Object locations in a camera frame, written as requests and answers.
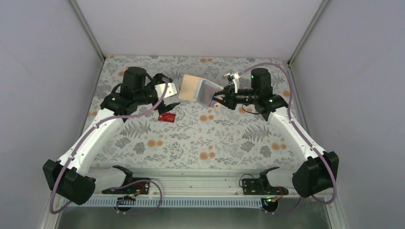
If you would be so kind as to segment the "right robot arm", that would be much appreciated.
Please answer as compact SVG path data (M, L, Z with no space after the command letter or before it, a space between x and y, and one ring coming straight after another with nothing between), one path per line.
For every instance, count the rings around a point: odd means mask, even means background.
M228 74L231 84L214 93L213 101L234 110L238 104L253 105L272 126L290 142L299 163L297 170L274 167L261 172L259 180L264 190L284 187L296 190L302 197L314 197L328 188L333 189L330 202L337 196L336 178L339 158L317 144L291 114L290 105L273 93L271 74L266 68L251 70L251 87L238 88L238 74Z

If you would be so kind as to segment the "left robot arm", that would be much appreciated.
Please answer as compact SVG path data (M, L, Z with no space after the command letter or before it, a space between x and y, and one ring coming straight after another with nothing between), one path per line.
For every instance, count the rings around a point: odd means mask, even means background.
M103 99L92 123L75 144L58 160L49 159L43 165L51 199L60 195L82 205L94 193L129 183L132 172L122 166L90 170L96 155L128 119L155 110L162 114L177 106L177 103L164 103L165 98L176 94L173 80L162 73L150 76L140 67L125 70L122 82Z

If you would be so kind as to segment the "red credit card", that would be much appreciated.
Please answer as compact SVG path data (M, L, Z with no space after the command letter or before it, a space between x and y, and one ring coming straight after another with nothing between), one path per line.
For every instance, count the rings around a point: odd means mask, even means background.
M162 122L174 123L175 118L176 118L176 114L174 114L174 113L163 113L163 114L159 115L158 120L162 121Z

